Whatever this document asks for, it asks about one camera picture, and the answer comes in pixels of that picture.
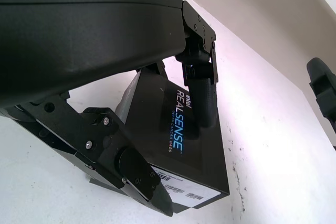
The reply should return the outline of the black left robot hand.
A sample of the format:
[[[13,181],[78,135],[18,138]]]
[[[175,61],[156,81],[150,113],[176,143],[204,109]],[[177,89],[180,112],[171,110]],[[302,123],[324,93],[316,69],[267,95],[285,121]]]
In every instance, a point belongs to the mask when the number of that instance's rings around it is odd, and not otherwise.
[[[89,175],[172,216],[160,177],[110,108],[78,113],[69,91],[175,56],[195,117],[217,117],[215,32],[186,0],[1,0],[1,116]]]

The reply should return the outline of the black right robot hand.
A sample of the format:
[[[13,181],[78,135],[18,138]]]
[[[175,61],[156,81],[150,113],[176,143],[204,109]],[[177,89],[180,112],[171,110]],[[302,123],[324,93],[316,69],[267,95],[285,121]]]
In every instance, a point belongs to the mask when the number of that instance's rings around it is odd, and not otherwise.
[[[307,71],[322,115],[335,123],[335,74],[320,58],[311,59]]]

